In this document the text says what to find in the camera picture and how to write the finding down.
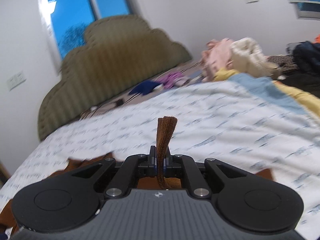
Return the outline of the brown knit sweater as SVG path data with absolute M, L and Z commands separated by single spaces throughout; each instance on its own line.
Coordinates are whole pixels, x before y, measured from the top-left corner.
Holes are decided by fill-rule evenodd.
M 119 164 L 103 156 L 70 161 L 31 184 L 1 213 L 1 239 L 276 239 L 293 233 L 283 223 L 286 208 L 300 197 L 270 179 L 217 159 L 197 163 L 209 198 L 193 198 L 177 178 L 164 178 L 165 154 L 177 119 L 157 128 L 157 175 L 141 178 L 126 196 L 106 196 Z

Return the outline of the dark clothes pile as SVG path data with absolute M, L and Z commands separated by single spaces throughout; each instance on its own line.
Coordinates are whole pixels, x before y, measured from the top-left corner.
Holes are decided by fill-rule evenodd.
M 302 42 L 294 48 L 292 55 L 298 69 L 287 74 L 283 84 L 319 98 L 319 43 Z

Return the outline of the white quilt with blue script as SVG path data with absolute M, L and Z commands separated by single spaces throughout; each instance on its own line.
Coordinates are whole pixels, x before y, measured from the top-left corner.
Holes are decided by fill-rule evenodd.
M 137 105 L 60 127 L 39 144 L 1 189 L 1 206 L 23 187 L 63 170 L 69 159 L 107 153 L 123 161 L 148 153 L 157 122 L 173 116 L 173 154 L 196 162 L 215 158 L 248 172 L 269 168 L 275 181 L 304 202 L 297 231 L 319 237 L 319 117 L 306 107 L 281 106 L 233 81 L 203 83 L 163 93 Z

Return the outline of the dark blue cloth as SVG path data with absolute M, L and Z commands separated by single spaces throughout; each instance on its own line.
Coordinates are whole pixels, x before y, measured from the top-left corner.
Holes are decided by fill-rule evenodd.
M 145 80 L 141 82 L 140 84 L 136 85 L 130 92 L 129 95 L 136 95 L 136 94 L 141 94 L 141 95 L 147 95 L 153 92 L 153 90 L 161 86 L 162 84 L 157 81 L 152 81 L 152 80 Z

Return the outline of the purple cloth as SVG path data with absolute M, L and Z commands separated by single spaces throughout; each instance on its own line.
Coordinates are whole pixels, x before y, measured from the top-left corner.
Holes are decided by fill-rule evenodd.
M 161 83 L 165 89 L 171 89 L 188 84 L 190 79 L 181 72 L 172 72 L 159 77 L 156 81 Z

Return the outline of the pink crumpled garment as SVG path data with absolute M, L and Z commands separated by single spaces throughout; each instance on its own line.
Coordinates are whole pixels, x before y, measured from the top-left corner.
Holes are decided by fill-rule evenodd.
M 207 49 L 202 52 L 201 67 L 204 82 L 213 81 L 215 74 L 225 68 L 233 68 L 230 38 L 211 40 L 207 43 Z

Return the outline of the olive green padded headboard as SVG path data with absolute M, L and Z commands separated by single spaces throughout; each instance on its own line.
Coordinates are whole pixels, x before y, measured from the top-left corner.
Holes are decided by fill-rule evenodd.
M 137 15 L 95 21 L 84 38 L 86 44 L 63 59 L 61 80 L 41 103 L 41 141 L 92 106 L 192 59 L 184 45 Z

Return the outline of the light blue cloth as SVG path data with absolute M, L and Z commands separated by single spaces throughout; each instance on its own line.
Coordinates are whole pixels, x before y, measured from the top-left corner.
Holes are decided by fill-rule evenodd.
M 255 78 L 246 73 L 240 73 L 229 77 L 228 80 L 240 84 L 251 94 L 282 107 L 289 112 L 300 115 L 306 114 L 304 108 L 295 99 L 278 89 L 270 77 Z

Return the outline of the cream puffy garment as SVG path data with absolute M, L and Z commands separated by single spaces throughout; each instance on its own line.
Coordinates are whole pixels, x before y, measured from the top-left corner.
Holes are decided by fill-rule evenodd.
M 232 66 L 241 73 L 252 77 L 271 77 L 277 79 L 281 75 L 279 66 L 269 62 L 263 54 L 259 43 L 246 37 L 230 45 Z

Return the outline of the blue glass window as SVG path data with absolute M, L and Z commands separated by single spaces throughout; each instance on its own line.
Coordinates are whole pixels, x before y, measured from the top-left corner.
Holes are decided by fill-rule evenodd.
M 131 0 L 38 0 L 49 49 L 57 61 L 85 44 L 84 31 L 99 19 L 135 12 Z

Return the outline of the white wall socket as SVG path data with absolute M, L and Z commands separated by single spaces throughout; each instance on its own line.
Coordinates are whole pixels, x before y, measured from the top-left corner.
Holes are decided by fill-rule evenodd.
M 12 77 L 10 77 L 7 80 L 7 87 L 9 89 L 9 91 L 11 91 L 12 89 L 14 89 L 15 87 L 19 86 L 20 84 L 24 83 L 26 81 L 26 77 L 24 75 L 24 72 L 21 71 L 15 75 L 13 75 Z

